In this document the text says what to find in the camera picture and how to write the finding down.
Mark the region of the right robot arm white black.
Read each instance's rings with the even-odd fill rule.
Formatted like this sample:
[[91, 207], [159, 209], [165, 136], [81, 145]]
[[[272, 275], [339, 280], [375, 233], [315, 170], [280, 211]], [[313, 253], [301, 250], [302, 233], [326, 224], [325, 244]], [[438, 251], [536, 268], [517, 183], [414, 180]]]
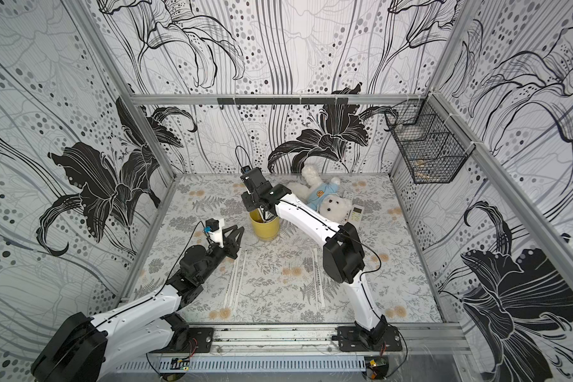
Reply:
[[357, 229], [350, 223], [340, 225], [312, 210], [286, 186], [272, 185], [260, 168], [244, 166], [240, 179], [247, 188], [242, 194], [245, 208], [269, 212], [295, 225], [311, 237], [323, 250], [322, 264], [329, 277], [344, 286], [355, 314], [355, 342], [367, 350], [385, 343], [388, 328], [385, 316], [379, 315], [377, 305], [368, 292], [367, 272], [364, 270], [364, 246]]

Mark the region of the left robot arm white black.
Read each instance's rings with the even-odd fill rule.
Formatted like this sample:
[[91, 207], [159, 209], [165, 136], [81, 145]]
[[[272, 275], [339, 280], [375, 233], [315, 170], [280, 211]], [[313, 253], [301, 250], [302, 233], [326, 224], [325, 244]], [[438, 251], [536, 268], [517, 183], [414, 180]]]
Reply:
[[222, 229], [206, 222], [208, 246], [186, 248], [178, 270], [157, 290], [122, 307], [94, 316], [68, 317], [33, 362], [37, 381], [97, 381], [143, 354], [196, 351], [199, 340], [179, 310], [191, 304], [225, 258], [236, 259], [244, 228]]

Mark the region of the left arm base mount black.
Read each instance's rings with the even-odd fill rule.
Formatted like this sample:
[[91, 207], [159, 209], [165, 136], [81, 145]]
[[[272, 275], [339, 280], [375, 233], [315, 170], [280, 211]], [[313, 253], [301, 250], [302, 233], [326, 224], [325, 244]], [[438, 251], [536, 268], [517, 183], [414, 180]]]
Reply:
[[192, 327], [179, 314], [162, 317], [172, 330], [170, 341], [162, 353], [209, 353], [214, 336], [213, 327]]

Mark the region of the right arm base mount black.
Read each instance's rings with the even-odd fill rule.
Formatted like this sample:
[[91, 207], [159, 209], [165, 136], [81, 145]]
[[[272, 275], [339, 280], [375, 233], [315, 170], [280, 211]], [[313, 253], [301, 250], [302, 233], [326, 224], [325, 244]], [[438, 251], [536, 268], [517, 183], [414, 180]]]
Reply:
[[384, 315], [379, 323], [371, 330], [362, 326], [339, 326], [337, 333], [331, 337], [338, 343], [339, 350], [344, 353], [353, 352], [400, 352], [403, 350], [400, 332], [395, 326], [388, 324]]

